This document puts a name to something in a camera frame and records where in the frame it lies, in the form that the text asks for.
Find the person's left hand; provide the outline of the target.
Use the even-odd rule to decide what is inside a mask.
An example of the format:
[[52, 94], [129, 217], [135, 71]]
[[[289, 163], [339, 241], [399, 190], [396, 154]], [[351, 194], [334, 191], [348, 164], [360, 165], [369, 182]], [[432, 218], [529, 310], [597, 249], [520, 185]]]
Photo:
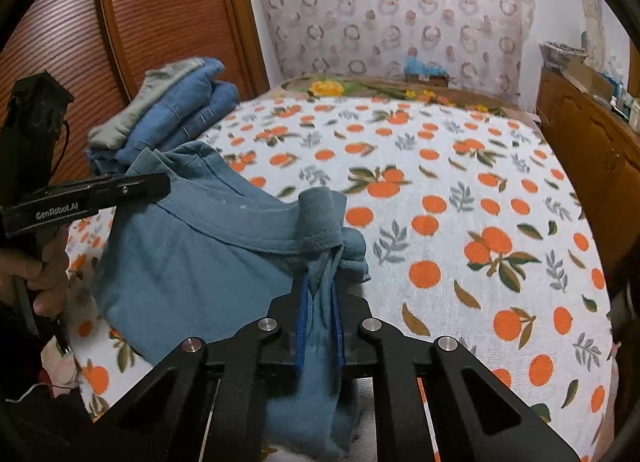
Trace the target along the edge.
[[13, 305], [16, 300], [14, 278], [26, 281], [36, 292], [34, 312], [41, 317], [54, 317], [64, 308], [68, 288], [67, 269], [70, 259], [66, 254], [68, 226], [58, 228], [52, 239], [43, 246], [40, 260], [19, 252], [1, 251], [1, 301]]

